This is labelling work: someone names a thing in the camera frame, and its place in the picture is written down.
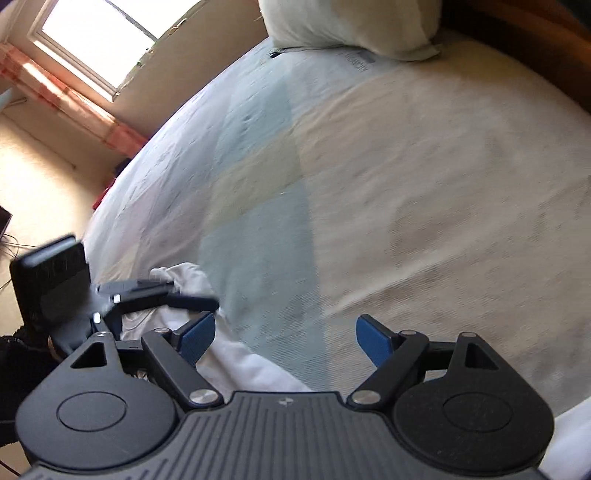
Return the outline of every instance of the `red object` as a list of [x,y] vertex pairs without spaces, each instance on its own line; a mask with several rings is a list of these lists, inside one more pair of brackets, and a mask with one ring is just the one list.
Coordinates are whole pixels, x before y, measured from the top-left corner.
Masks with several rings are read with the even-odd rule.
[[103,193],[101,193],[99,195],[99,197],[96,199],[96,201],[93,203],[93,205],[92,205],[92,209],[93,210],[96,210],[99,207],[100,203],[103,201],[103,198],[105,198],[105,195],[107,195],[107,192],[115,184],[115,180],[117,180],[117,179],[111,180],[111,182],[109,183],[109,185],[107,186],[107,188],[105,188],[105,191]]

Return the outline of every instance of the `ridged surface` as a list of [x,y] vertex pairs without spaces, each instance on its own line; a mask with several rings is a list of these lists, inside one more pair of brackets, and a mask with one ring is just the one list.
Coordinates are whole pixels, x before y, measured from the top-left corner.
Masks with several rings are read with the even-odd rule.
[[[37,468],[23,478],[61,480],[72,476]],[[459,477],[422,465],[398,446],[383,417],[349,410],[339,403],[335,394],[237,393],[224,408],[189,415],[176,437],[142,464],[92,478],[409,480]],[[504,477],[505,480],[542,478],[534,471]]]

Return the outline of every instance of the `metal screw head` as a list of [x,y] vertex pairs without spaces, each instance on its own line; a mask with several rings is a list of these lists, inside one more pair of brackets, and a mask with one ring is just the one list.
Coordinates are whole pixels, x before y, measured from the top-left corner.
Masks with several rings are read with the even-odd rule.
[[213,403],[218,399],[218,394],[208,388],[201,388],[189,394],[189,400],[197,405],[207,405]]
[[379,393],[373,390],[357,390],[357,392],[351,395],[351,400],[357,405],[373,405],[381,399],[382,397]]

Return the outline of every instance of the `white pillow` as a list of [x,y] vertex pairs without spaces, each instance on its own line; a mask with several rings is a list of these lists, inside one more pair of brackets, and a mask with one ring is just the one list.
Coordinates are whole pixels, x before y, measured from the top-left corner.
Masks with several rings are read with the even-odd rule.
[[424,60],[441,0],[259,0],[278,48],[352,45],[398,60]]

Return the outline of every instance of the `bed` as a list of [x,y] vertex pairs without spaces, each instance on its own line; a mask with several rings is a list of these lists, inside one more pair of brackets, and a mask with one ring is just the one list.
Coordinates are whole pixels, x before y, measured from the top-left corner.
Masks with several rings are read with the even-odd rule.
[[315,390],[372,371],[369,313],[479,332],[556,414],[590,396],[591,117],[483,43],[436,43],[421,63],[255,47],[117,179],[93,279],[199,264],[240,339]]

